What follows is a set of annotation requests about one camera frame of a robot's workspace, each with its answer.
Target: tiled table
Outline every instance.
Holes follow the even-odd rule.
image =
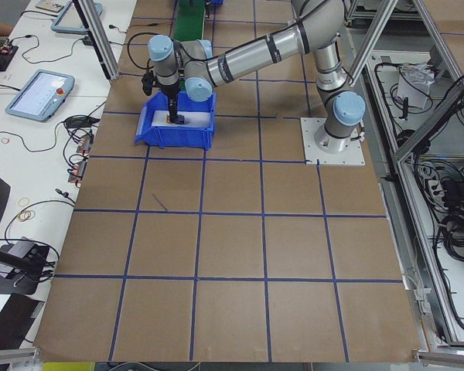
[[[172,4],[140,0],[133,22],[170,22]],[[219,53],[292,16],[290,2],[226,0],[206,34]],[[148,98],[126,55],[121,69],[35,341],[43,358],[411,360],[415,322],[366,147],[361,168],[304,163],[297,117],[323,114],[312,57],[218,88],[208,152],[134,145]]]

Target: blue joint cap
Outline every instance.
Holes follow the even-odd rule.
[[[204,55],[206,58],[211,58],[213,56],[213,48],[211,47],[211,41],[209,40],[198,40],[201,46],[204,49]]]
[[[204,102],[213,93],[211,84],[202,77],[190,77],[186,79],[186,92],[189,98],[195,102]]]
[[[173,41],[168,36],[157,35],[148,43],[149,57],[154,62],[159,62],[173,53]]]
[[[353,91],[344,91],[337,95],[333,103],[333,113],[341,124],[354,126],[363,119],[366,103]]]

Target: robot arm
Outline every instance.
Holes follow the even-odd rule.
[[[183,123],[177,114],[179,71],[183,71],[189,98],[205,101],[213,88],[269,66],[295,54],[313,53],[317,89],[328,117],[317,133],[319,147],[330,153],[345,149],[353,128],[362,119],[365,104],[350,91],[339,59],[336,35],[343,24],[340,0],[291,0],[298,19],[290,26],[212,56],[205,40],[177,42],[168,36],[153,37],[148,44],[155,66],[156,86],[169,98],[169,120]]]

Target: blue bin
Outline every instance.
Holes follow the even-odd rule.
[[[208,128],[191,128],[185,124],[178,127],[152,126],[155,111],[168,110],[167,97],[159,91],[142,108],[135,142],[145,141],[149,145],[159,146],[160,148],[194,147],[210,149],[215,132],[216,101],[217,96],[215,93],[204,102],[191,100],[185,91],[179,93],[179,111],[210,113],[210,126]]]

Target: white mounting plate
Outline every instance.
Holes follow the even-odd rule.
[[[364,166],[363,150],[359,141],[351,141],[344,152],[332,155],[318,148],[315,143],[315,133],[325,124],[325,118],[301,117],[302,141],[304,142],[304,157],[306,164]],[[357,136],[354,129],[351,137]]]

